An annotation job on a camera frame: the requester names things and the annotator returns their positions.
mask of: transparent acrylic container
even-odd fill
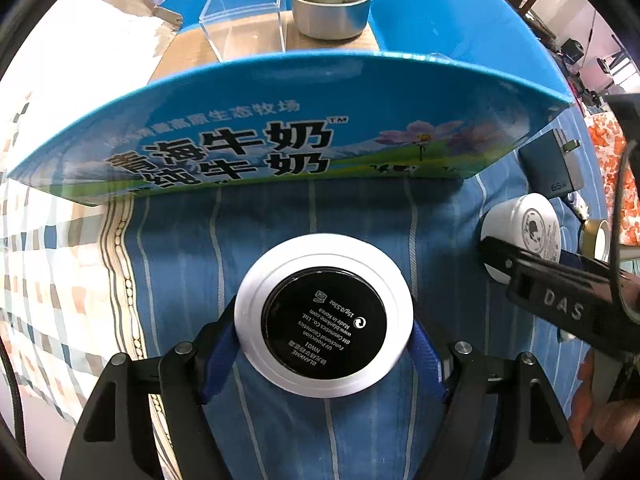
[[[200,26],[220,61],[284,52],[286,0],[207,0]]]

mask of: white round container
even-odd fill
[[[402,273],[355,238],[292,238],[258,259],[236,297],[249,362],[281,388],[340,397],[371,386],[398,361],[414,310]]]
[[[480,239],[498,238],[540,256],[543,260],[560,261],[562,242],[560,224],[551,202],[538,193],[530,193],[499,203],[484,217]],[[484,265],[491,277],[505,285],[510,277]]]

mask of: orange floral fabric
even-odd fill
[[[596,114],[585,118],[585,123],[596,150],[596,157],[602,175],[602,185],[607,202],[609,221],[613,215],[613,199],[620,156],[625,149],[625,137],[620,124],[612,112]],[[620,243],[640,245],[640,202],[636,181],[631,170],[625,173],[625,193],[622,203],[622,228]]]

